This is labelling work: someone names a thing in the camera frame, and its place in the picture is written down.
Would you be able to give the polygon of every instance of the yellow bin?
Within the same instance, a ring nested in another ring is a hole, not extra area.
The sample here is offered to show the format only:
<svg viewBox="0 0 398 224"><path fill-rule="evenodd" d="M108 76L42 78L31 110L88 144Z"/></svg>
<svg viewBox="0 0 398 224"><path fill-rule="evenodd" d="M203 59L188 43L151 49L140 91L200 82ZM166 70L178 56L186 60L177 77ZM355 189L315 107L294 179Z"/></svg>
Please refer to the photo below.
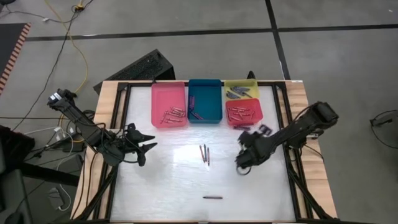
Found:
<svg viewBox="0 0 398 224"><path fill-rule="evenodd" d="M257 80L250 78L250 79L245 79L245 80L225 80L224 81L224 93L225 93L225 98L226 101L229 100L246 100L250 99L248 96L241 96L233 91L231 91L231 87L238 86L238 87L246 87L249 88L250 90L247 91L246 93L251 96L252 98L259 98L259 87L257 85ZM231 99L226 96L227 91L235 94L236 96L240 97L240 99Z"/></svg>

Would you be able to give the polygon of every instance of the marker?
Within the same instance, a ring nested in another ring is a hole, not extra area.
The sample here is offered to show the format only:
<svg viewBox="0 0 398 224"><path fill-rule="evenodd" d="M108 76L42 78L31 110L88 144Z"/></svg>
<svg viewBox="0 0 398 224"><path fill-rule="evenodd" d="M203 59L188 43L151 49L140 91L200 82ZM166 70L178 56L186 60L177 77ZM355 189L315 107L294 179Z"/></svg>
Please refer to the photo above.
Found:
<svg viewBox="0 0 398 224"><path fill-rule="evenodd" d="M210 166L210 150L208 147L207 147L207 165Z"/></svg>
<svg viewBox="0 0 398 224"><path fill-rule="evenodd" d="M205 162L207 161L206 144L205 144Z"/></svg>
<svg viewBox="0 0 398 224"><path fill-rule="evenodd" d="M221 196L203 196L204 199L223 199Z"/></svg>
<svg viewBox="0 0 398 224"><path fill-rule="evenodd" d="M203 150L201 149L201 146L199 146L199 148L200 148L200 153L201 153L201 159L203 159L203 162L206 163L205 157L204 157L204 155L203 155Z"/></svg>

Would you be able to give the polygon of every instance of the concrete floor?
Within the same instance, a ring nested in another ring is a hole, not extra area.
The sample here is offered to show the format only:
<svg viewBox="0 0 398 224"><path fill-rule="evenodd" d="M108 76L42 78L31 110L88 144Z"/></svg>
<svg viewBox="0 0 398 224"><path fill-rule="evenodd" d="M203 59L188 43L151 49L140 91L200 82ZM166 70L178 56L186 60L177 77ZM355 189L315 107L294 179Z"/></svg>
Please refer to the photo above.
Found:
<svg viewBox="0 0 398 224"><path fill-rule="evenodd" d="M77 1L50 1L62 17L72 16ZM368 0L272 0L278 27L352 26L393 24L398 2ZM17 0L11 10L54 18L42 0ZM0 23L31 22L30 37L64 35L60 24L11 14ZM117 34L175 30L270 28L263 0L95 0L73 23L71 33ZM280 33L290 76L304 80L310 102L327 101L340 115L336 126L320 138L331 191L342 220L396 223L398 211L398 150L377 142L369 119L396 108L398 100L397 29ZM26 42L5 92L0 116L24 116L44 86L61 41ZM140 37L79 40L90 74L76 100L81 109L95 110L98 96L92 86L153 49L174 65L177 79L245 78L253 70L258 79L283 79L271 33ZM57 117L46 106L57 88L74 90L83 80L84 64L67 42L47 90L30 117ZM0 119L14 127L19 120ZM56 120L26 120L21 132L55 126ZM398 146L395 123L378 130ZM51 132L34 135L38 147ZM52 152L34 164L62 157ZM45 216L40 211L35 220Z"/></svg>

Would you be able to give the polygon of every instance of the white table surface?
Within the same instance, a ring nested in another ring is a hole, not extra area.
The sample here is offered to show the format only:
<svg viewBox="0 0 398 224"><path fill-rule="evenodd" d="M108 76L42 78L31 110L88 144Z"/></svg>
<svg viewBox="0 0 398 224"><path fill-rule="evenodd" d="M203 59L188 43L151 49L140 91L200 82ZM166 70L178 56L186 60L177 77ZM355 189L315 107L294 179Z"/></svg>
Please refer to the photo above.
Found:
<svg viewBox="0 0 398 224"><path fill-rule="evenodd" d="M270 86L259 86L264 123L279 130ZM220 124L189 124L157 129L150 122L150 88L132 87L126 124L156 136L146 164L121 163L111 221L294 221L282 147L250 174L236 173L237 139L242 131ZM210 148L210 166L199 145ZM136 156L126 155L127 160ZM219 195L222 200L203 199Z"/></svg>

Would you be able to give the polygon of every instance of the blue bin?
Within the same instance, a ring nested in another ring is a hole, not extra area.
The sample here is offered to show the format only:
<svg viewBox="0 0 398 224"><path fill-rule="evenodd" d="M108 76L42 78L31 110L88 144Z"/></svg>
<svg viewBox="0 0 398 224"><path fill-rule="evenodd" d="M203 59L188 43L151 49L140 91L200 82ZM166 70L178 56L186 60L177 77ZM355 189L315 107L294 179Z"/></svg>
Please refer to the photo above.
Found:
<svg viewBox="0 0 398 224"><path fill-rule="evenodd" d="M196 118L190 112L191 96L195 97L193 112L203 119ZM189 122L218 124L223 119L223 101L221 97L221 80L189 80L187 110Z"/></svg>

